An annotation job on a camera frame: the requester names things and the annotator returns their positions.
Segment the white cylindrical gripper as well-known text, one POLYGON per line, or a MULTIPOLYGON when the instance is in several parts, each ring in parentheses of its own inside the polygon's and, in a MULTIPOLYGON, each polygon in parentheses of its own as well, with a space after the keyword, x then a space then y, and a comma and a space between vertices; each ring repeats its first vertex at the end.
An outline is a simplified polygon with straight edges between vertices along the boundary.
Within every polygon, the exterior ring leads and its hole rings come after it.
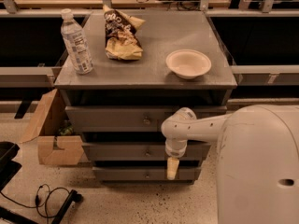
POLYGON ((186 140, 166 139, 165 152, 169 156, 167 159, 167 179, 174 180, 179 166, 179 158, 181 158, 187 148, 186 140))

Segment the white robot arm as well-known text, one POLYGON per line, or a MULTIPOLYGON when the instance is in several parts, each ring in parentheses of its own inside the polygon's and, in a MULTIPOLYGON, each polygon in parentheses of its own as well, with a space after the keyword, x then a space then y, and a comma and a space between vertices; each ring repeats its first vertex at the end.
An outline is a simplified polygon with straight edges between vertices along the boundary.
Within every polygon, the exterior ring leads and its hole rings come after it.
POLYGON ((181 108, 161 130, 169 179, 188 141, 217 144, 218 224, 299 224, 298 105, 250 105, 205 119, 181 108))

